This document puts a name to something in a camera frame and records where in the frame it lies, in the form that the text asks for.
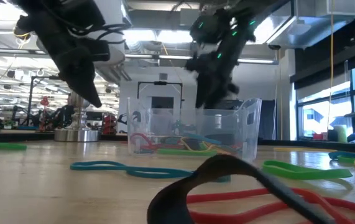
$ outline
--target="desk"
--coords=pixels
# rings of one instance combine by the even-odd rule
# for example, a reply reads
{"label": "desk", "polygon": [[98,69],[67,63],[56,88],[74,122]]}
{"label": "desk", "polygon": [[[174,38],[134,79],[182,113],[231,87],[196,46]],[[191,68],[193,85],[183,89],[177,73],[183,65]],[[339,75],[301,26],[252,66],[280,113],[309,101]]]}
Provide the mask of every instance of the desk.
{"label": "desk", "polygon": [[[26,142],[26,151],[0,151],[0,223],[8,224],[140,224],[155,194],[175,179],[141,179],[117,171],[72,171],[77,161],[111,160],[132,166],[170,167],[194,170],[202,159],[131,157],[127,144],[118,142],[66,143]],[[355,202],[355,168],[331,162],[326,152],[274,152],[259,146],[255,164],[277,159],[319,169],[348,168],[352,178],[294,181],[291,187],[312,189],[324,196]],[[192,194],[229,192],[261,187],[255,179],[232,176],[231,183],[208,183]],[[237,213],[274,202],[266,195],[253,199],[199,203],[190,209],[203,212]],[[253,223],[298,223],[303,218],[286,210]]]}

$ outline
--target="transparent plastic bin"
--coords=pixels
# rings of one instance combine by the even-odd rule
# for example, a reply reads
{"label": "transparent plastic bin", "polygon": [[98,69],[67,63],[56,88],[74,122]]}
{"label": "transparent plastic bin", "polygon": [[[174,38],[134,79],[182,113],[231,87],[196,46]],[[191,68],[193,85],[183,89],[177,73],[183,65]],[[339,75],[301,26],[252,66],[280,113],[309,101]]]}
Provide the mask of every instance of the transparent plastic bin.
{"label": "transparent plastic bin", "polygon": [[245,101],[238,110],[145,108],[128,99],[129,152],[138,156],[210,157],[230,154],[253,161],[257,152],[262,101]]}

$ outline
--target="person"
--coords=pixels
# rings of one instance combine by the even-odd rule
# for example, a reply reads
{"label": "person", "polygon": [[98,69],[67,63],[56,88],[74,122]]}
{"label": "person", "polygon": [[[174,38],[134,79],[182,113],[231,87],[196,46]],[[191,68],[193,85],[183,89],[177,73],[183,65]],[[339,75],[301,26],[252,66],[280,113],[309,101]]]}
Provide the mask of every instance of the person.
{"label": "person", "polygon": [[151,116],[151,132],[158,136],[173,134],[173,114],[168,109],[162,109],[161,105],[156,105]]}

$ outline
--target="wooden table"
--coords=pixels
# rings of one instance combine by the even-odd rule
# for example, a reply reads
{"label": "wooden table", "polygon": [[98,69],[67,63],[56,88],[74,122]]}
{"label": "wooden table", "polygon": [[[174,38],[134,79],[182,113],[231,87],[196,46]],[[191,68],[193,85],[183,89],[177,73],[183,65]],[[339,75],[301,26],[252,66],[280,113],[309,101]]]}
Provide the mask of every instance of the wooden table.
{"label": "wooden table", "polygon": [[[139,224],[145,223],[146,210],[154,195],[173,179],[154,180],[128,176],[119,171],[72,171],[76,161],[111,160],[132,166],[196,169],[203,160],[131,157],[127,144],[97,142],[89,144],[53,141],[27,142],[26,151],[0,151],[0,223],[9,224]],[[257,160],[277,159],[319,169],[342,168],[331,162],[327,152],[274,152],[259,147]],[[355,202],[354,177],[327,180],[293,181],[281,179],[291,187],[312,189],[321,195]],[[252,177],[233,176],[228,184],[208,183],[192,194],[257,189]],[[245,200],[199,203],[193,210],[237,213],[276,199],[266,195]],[[300,215],[291,210],[259,218],[253,223],[298,223]]]}

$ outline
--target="black strap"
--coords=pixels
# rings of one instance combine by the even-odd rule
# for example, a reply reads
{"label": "black strap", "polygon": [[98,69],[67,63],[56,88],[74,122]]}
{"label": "black strap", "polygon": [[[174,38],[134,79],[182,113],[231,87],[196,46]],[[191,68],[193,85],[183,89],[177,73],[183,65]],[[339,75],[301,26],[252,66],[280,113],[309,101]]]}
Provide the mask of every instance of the black strap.
{"label": "black strap", "polygon": [[193,188],[226,175],[241,174],[255,177],[269,192],[290,208],[317,224],[334,223],[275,177],[253,165],[229,155],[217,155],[206,160],[194,173],[161,190],[147,211],[148,224],[194,224],[187,208],[187,195]]}

